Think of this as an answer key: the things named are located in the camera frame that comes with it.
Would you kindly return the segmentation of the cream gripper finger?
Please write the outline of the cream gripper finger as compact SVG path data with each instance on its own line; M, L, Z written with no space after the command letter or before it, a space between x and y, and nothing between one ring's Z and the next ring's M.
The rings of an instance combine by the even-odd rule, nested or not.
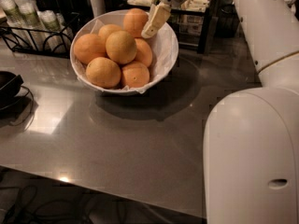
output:
M154 37L168 21L170 15L171 7L168 4L160 2L158 5L151 5L149 19L143 27L141 36L146 39Z

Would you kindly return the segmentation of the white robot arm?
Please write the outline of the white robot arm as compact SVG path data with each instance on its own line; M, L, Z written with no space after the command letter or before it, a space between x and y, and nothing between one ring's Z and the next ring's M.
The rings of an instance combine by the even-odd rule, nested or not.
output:
M233 0L261 87L223 98L203 141L207 224L299 224L299 21Z

